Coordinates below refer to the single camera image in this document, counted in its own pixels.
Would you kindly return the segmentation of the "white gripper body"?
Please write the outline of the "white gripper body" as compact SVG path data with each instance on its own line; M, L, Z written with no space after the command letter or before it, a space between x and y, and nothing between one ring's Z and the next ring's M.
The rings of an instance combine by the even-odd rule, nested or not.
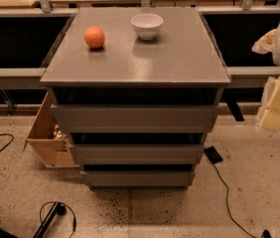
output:
M275 34L275 29L267 32L264 36L262 36L258 41L254 43L251 50L261 55L271 53L273 50Z

